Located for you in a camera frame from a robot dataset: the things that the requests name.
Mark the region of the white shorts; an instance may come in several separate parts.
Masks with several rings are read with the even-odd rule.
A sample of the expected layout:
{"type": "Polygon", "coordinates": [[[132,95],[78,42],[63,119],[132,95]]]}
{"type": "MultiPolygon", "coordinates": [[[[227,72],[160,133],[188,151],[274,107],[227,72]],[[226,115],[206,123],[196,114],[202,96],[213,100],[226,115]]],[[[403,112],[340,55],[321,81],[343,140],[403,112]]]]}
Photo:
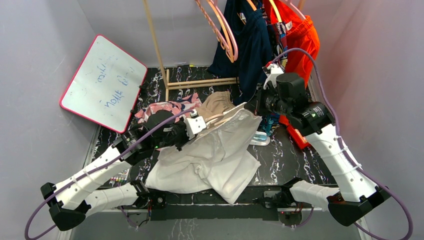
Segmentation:
{"type": "Polygon", "coordinates": [[[261,163],[248,152],[262,117],[238,105],[224,113],[217,126],[203,130],[182,150],[163,148],[149,172],[150,189],[191,194],[208,189],[234,204],[261,163]]]}

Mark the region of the light wooden hanger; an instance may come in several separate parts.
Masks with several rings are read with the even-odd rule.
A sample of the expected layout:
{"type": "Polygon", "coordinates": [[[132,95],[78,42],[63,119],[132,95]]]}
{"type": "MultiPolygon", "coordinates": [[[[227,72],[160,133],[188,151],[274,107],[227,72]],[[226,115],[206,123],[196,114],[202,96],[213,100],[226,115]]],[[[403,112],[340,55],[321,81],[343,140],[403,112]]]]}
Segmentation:
{"type": "Polygon", "coordinates": [[[224,114],[224,113],[220,113],[220,114],[216,114],[211,117],[208,117],[205,119],[206,128],[210,129],[216,126],[220,126],[224,124],[225,122],[227,122],[231,117],[232,116],[230,114],[224,114]]]}

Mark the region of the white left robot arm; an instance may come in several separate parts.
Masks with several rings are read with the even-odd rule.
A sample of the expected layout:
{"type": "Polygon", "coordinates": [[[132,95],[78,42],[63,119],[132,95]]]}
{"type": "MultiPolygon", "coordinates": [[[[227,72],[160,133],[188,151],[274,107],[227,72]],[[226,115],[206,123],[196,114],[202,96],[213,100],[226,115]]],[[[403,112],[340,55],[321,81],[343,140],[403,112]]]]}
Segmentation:
{"type": "Polygon", "coordinates": [[[73,176],[59,183],[45,183],[40,190],[55,226],[67,231],[105,209],[147,206],[152,197],[140,180],[104,190],[99,188],[116,174],[151,157],[159,148],[180,149],[189,141],[184,123],[184,114],[189,113],[190,110],[180,113],[160,110],[147,122],[123,133],[102,155],[73,176]]]}

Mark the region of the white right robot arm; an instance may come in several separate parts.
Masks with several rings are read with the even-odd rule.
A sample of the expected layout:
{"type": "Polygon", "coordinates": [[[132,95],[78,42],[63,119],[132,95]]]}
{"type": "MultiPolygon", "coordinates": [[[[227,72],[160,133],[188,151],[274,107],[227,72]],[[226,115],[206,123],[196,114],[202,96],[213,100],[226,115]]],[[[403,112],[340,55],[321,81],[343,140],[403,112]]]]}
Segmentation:
{"type": "Polygon", "coordinates": [[[366,177],[353,158],[346,157],[348,150],[339,145],[334,116],[323,103],[308,99],[304,80],[297,74],[282,73],[259,83],[245,108],[256,116],[285,116],[319,154],[337,184],[327,187],[295,177],[278,193],[265,197],[267,208],[308,203],[329,211],[339,224],[350,226],[389,199],[386,190],[366,177]]]}

